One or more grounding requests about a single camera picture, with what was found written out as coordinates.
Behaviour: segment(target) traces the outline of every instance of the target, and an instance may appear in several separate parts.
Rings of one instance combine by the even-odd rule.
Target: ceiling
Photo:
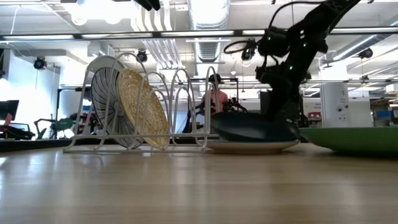
[[[286,3],[286,0],[276,0],[277,4],[275,5],[271,5],[270,2],[270,0],[231,0],[227,29],[263,29],[267,27],[273,13],[281,6],[281,4]],[[170,18],[173,30],[189,30],[188,11],[180,11],[177,9],[186,5],[186,1],[171,0],[170,5]],[[14,14],[16,13],[17,8],[17,6],[0,6],[0,21],[2,21],[0,23],[0,34],[5,35],[11,33]],[[309,6],[299,4],[295,5],[293,9],[290,7],[285,8],[278,13],[276,20],[274,21],[274,25],[281,28],[288,28],[294,22],[301,20],[313,8],[313,5]],[[376,0],[372,4],[367,4],[367,1],[363,1],[347,13],[337,26],[381,26],[383,22],[388,21],[390,18],[398,14],[396,10],[391,10],[394,8],[398,8],[398,1]],[[55,15],[49,10],[58,11],[58,15]],[[120,23],[115,25],[110,25],[104,20],[97,19],[90,20],[83,26],[75,26],[71,21],[71,15],[68,12],[63,11],[63,7],[59,4],[50,4],[50,8],[44,5],[20,7],[16,13],[13,27],[13,34],[65,34],[76,32],[132,32],[132,28],[130,26],[130,19],[122,19]],[[329,46],[329,51],[334,51],[339,50],[360,37],[360,35],[334,35],[327,37],[326,42]],[[104,40],[100,41],[100,43],[101,45],[112,46],[116,52],[136,51],[137,49],[144,48],[144,45],[140,40]],[[193,44],[186,43],[185,39],[176,39],[176,43],[183,65],[186,67],[188,73],[193,75],[195,72]],[[2,47],[11,48],[12,50],[28,50],[28,52],[32,49],[65,49],[73,55],[80,57],[82,60],[90,62],[94,57],[87,56],[87,46],[89,44],[89,41],[51,43],[34,42],[15,43],[12,45],[2,44]],[[383,40],[371,47],[374,55],[369,61],[366,59],[363,60],[363,66],[361,66],[361,61],[358,58],[349,58],[348,60],[345,60],[349,77],[360,78],[363,73],[384,68],[397,62],[398,51],[395,50],[391,51],[391,53],[387,55],[378,57],[379,55],[397,47],[398,35],[392,35],[386,40]],[[262,64],[262,57],[256,54],[252,59],[251,64],[247,67],[242,66],[239,53],[232,55],[222,54],[220,61],[222,64],[219,65],[218,71],[223,77],[230,77],[232,76],[231,71],[236,71],[235,77],[242,80],[242,76],[244,75],[246,81],[255,80],[254,69],[256,65]],[[134,60],[129,61],[128,64],[132,67],[138,66]],[[153,57],[149,55],[149,59],[145,63],[145,66],[147,70],[156,70],[157,64]],[[313,79],[316,80],[318,78],[319,71],[318,59],[316,58],[310,67]],[[389,70],[387,73],[380,73],[377,79],[389,78],[396,73],[397,71],[395,70]],[[375,89],[376,86],[382,88],[383,84],[374,85]]]

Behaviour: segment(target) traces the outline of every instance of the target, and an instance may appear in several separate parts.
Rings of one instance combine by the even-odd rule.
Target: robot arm
[[[270,84],[272,88],[266,114],[269,121],[275,120],[278,113],[283,113],[285,106],[290,102],[299,102],[300,84],[308,76],[307,71],[312,60],[317,52],[327,53],[325,38],[340,19],[359,2],[360,0],[295,1],[283,5],[276,11],[262,39],[256,43],[258,52],[264,57],[263,65],[256,68],[256,78],[261,83]],[[273,27],[275,15],[292,4],[319,4],[319,6],[287,30]],[[253,48],[253,44],[242,50],[248,48]],[[284,57],[287,54],[289,55],[286,61],[267,67],[267,56],[271,56],[277,62],[275,56]]]

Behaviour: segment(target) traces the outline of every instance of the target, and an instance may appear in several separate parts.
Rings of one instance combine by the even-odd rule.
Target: wooden table
[[[398,223],[398,162],[283,154],[0,154],[0,223]]]

